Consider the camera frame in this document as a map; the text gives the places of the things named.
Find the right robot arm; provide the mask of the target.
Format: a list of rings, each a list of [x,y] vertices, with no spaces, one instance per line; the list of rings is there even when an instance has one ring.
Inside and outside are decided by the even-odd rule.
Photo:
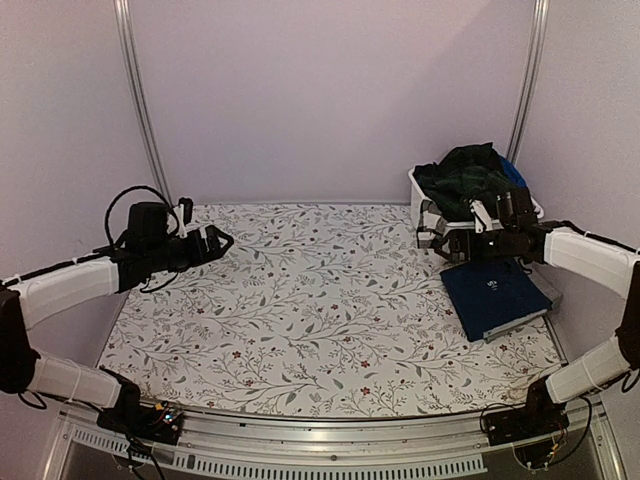
[[[612,337],[528,388],[517,427],[537,436],[564,404],[594,390],[604,390],[639,369],[639,251],[578,229],[568,221],[535,223],[477,233],[456,229],[432,247],[451,261],[520,258],[568,271],[595,282],[626,301],[621,324]]]

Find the grey button shirt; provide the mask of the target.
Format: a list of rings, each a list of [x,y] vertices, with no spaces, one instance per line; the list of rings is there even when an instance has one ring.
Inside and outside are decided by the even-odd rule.
[[[544,314],[557,309],[562,301],[562,294],[549,282],[547,282],[543,277],[539,276],[536,272],[532,273],[529,276],[529,279],[536,286],[536,288],[541,292],[543,296],[545,296],[549,305],[544,307],[535,307],[529,313],[522,315],[506,324],[501,326],[494,327],[483,334],[483,339],[485,342],[489,343],[507,333],[515,330],[516,328],[543,316]]]

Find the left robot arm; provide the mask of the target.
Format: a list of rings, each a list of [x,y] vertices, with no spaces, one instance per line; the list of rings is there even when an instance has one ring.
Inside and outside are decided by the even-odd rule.
[[[221,259],[233,238],[213,225],[183,235],[125,236],[120,247],[63,262],[1,287],[1,390],[32,392],[109,409],[128,434],[148,426],[148,412],[128,395],[136,385],[104,370],[39,352],[28,333],[36,325],[88,301],[127,292],[156,273],[179,274]]]

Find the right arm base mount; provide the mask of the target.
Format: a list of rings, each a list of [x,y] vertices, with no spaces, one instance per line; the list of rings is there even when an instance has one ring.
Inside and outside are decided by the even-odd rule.
[[[483,413],[480,427],[491,446],[524,441],[568,428],[565,408],[552,401],[544,377],[528,387],[523,406]]]

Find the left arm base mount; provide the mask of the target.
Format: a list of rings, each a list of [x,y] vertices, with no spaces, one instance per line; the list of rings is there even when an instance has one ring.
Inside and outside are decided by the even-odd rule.
[[[97,425],[137,439],[175,446],[184,423],[183,409],[166,400],[145,406],[140,402],[137,385],[111,370],[104,372],[118,381],[121,390],[113,408],[100,408]]]

